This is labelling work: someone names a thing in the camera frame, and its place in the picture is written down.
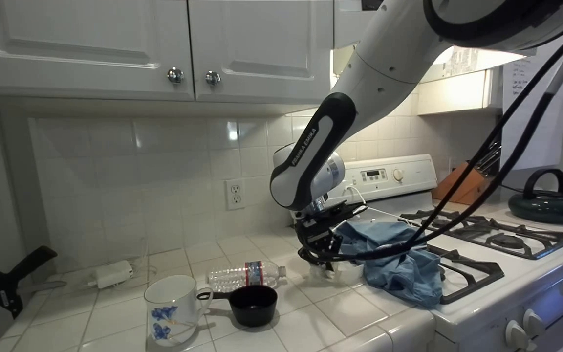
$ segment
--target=blue cloth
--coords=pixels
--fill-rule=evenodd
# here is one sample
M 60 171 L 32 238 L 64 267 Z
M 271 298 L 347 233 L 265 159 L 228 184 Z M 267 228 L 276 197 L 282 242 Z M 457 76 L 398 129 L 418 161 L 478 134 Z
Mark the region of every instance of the blue cloth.
M 344 254 L 404 242 L 415 231 L 404 222 L 346 222 L 337 229 L 343 236 L 341 251 Z M 426 308 L 440 303 L 442 281 L 438 269 L 440 257 L 436 254 L 418 249 L 401 256 L 358 262 L 364 264 L 364 278 L 369 285 Z

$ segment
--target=power adapter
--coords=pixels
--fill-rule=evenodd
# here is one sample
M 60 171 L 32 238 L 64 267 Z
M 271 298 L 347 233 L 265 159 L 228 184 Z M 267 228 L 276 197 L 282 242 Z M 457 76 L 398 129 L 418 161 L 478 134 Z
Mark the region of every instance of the power adapter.
M 97 286 L 100 289 L 116 285 L 131 278 L 133 270 L 128 261 L 120 261 L 113 264 L 100 266 L 94 271 L 97 281 L 91 281 L 88 286 Z

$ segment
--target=black kettle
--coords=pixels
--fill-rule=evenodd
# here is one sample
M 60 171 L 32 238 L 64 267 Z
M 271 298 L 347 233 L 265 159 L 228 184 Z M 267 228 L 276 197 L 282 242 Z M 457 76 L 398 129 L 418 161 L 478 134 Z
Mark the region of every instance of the black kettle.
M 558 183 L 557 191 L 534 190 L 534 185 L 544 174 L 554 174 Z M 560 169 L 541 169 L 534 172 L 527 179 L 522 194 L 514 194 L 508 205 L 512 214 L 519 218 L 563 223 L 563 172 Z

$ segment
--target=knife block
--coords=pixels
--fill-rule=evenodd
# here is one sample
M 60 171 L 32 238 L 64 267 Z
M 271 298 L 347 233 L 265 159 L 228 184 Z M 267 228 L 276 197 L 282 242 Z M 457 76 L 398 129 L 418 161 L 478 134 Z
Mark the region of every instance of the knife block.
M 432 190 L 432 198 L 443 199 L 455 181 L 460 177 L 468 163 L 463 163 L 453 170 L 442 182 L 438 183 L 438 187 Z M 449 202 L 462 203 L 471 205 L 482 192 L 488 187 L 488 183 L 492 177 L 484 177 L 476 169 L 466 177 L 462 185 L 456 190 Z

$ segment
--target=plastic water bottle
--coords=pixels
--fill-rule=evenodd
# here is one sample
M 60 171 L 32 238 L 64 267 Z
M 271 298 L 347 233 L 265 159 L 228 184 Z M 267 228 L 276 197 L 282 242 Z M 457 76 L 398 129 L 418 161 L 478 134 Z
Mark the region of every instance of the plastic water bottle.
M 286 276 L 286 267 L 269 261 L 244 263 L 237 267 L 213 268 L 206 276 L 206 283 L 214 292 L 232 292 L 249 285 L 275 287 L 277 280 Z

